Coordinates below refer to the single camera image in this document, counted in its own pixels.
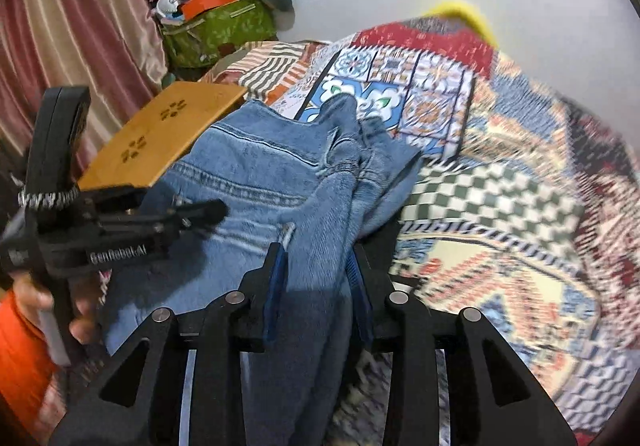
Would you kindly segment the orange sleeve forearm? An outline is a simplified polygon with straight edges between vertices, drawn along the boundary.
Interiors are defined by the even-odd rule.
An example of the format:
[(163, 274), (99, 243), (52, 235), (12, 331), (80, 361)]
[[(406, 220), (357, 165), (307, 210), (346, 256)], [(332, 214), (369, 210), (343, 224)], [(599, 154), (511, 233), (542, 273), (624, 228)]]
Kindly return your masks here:
[(43, 333), (21, 313), (12, 290), (1, 301), (1, 444), (45, 445), (41, 411), (58, 370)]

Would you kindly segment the person left hand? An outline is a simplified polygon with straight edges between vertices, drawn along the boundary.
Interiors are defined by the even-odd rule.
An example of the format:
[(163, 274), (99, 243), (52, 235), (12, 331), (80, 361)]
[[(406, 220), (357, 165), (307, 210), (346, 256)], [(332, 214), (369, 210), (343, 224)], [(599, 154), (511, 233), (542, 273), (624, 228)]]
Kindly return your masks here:
[[(11, 277), (18, 310), (32, 325), (40, 329), (40, 313), (53, 309), (51, 293), (26, 271), (12, 274)], [(99, 278), (96, 275), (80, 278), (70, 288), (70, 294), (75, 305), (70, 333), (82, 344), (91, 343), (99, 333), (96, 323), (96, 312), (102, 297)]]

